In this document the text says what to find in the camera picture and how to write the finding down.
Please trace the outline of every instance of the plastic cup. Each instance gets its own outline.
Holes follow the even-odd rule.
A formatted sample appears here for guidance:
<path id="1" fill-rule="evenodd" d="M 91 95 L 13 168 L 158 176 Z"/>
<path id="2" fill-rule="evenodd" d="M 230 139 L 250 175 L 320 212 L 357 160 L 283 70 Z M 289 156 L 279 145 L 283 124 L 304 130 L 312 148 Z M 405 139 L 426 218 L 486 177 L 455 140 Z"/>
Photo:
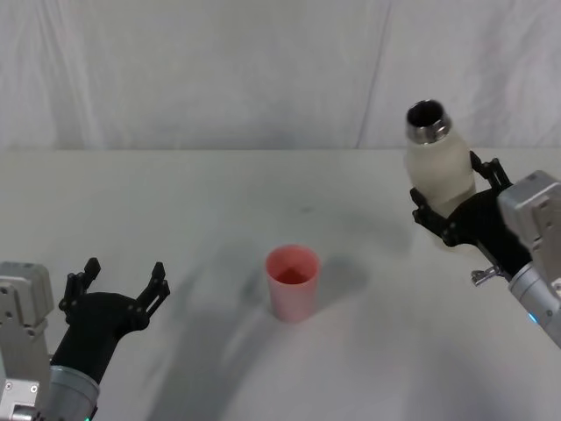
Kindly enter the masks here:
<path id="1" fill-rule="evenodd" d="M 274 249 L 266 258 L 273 312 L 284 322 L 297 323 L 314 313 L 320 260 L 305 246 Z"/>

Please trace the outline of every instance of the white bottle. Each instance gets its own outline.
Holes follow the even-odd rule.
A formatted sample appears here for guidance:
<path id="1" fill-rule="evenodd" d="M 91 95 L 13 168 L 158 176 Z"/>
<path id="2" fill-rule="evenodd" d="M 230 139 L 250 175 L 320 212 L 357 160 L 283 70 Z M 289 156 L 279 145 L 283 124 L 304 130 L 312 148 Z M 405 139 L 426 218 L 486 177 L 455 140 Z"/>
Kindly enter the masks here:
<path id="1" fill-rule="evenodd" d="M 416 103 L 407 113 L 409 178 L 430 207 L 447 218 L 475 193 L 470 151 L 435 100 Z"/>

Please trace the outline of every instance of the white table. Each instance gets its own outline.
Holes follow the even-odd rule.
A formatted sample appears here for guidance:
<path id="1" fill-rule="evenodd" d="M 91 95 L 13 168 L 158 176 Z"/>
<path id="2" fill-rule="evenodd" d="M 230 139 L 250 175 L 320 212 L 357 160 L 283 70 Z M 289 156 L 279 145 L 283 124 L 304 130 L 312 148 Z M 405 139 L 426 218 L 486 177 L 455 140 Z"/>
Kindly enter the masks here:
<path id="1" fill-rule="evenodd" d="M 561 152 L 499 156 L 516 180 Z M 136 296 L 157 260 L 172 295 L 125 337 L 97 421 L 558 419 L 561 351 L 486 261 L 410 216 L 402 152 L 4 153 L 0 256 L 44 263 L 53 293 L 90 256 L 92 291 Z M 323 259 L 320 309 L 269 312 L 266 253 Z M 55 310 L 47 340 L 66 326 Z"/>

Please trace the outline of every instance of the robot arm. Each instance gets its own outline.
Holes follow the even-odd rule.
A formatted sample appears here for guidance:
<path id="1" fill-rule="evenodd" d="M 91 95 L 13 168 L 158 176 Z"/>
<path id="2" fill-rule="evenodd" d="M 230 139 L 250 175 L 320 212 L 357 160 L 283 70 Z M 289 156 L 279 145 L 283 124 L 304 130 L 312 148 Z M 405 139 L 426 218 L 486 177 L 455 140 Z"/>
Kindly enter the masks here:
<path id="1" fill-rule="evenodd" d="M 169 295 L 162 263 L 136 299 L 88 288 L 101 270 L 92 258 L 67 279 L 59 308 L 69 325 L 49 364 L 44 330 L 53 309 L 51 285 L 40 265 L 0 264 L 0 351 L 7 380 L 0 421 L 84 421 L 96 414 L 99 383 L 118 341 L 144 330 Z"/>
<path id="2" fill-rule="evenodd" d="M 561 183 L 537 171 L 513 185 L 498 160 L 481 163 L 475 153 L 471 158 L 473 170 L 491 189 L 461 203 L 448 218 L 412 189 L 414 219 L 447 246 L 476 246 L 492 266 L 472 272 L 473 283 L 506 278 L 530 318 L 561 347 Z"/>

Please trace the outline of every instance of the white curtain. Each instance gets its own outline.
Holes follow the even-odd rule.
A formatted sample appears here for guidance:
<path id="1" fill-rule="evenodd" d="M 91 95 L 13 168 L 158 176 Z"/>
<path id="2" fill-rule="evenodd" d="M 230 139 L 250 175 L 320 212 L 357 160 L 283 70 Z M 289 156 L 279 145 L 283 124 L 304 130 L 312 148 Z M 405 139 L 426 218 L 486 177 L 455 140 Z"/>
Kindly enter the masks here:
<path id="1" fill-rule="evenodd" d="M 3 0 L 0 148 L 554 146 L 557 0 Z"/>

